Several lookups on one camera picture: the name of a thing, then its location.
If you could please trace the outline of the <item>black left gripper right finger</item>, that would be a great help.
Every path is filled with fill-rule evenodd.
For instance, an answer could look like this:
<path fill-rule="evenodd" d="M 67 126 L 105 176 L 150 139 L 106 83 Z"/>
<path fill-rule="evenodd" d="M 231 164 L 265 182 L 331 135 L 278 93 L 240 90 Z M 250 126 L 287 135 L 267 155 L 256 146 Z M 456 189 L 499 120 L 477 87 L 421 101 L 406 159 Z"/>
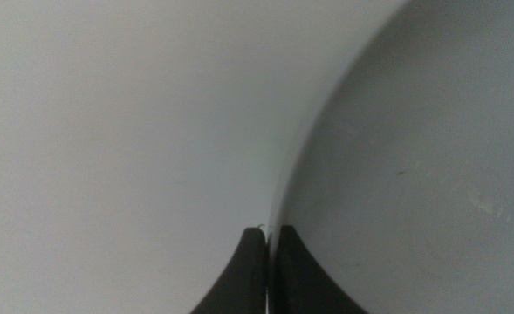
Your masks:
<path fill-rule="evenodd" d="M 272 279 L 277 314 L 366 314 L 323 270 L 291 225 L 280 229 Z"/>

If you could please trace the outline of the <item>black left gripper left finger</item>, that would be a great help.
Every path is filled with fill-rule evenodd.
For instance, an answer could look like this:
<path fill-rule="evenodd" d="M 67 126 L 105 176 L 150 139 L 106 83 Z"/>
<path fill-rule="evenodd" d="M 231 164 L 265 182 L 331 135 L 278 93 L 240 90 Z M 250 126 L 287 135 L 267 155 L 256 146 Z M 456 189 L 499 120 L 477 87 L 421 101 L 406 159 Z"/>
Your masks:
<path fill-rule="evenodd" d="M 243 231 L 233 256 L 192 314 L 264 314 L 268 249 L 264 232 Z"/>

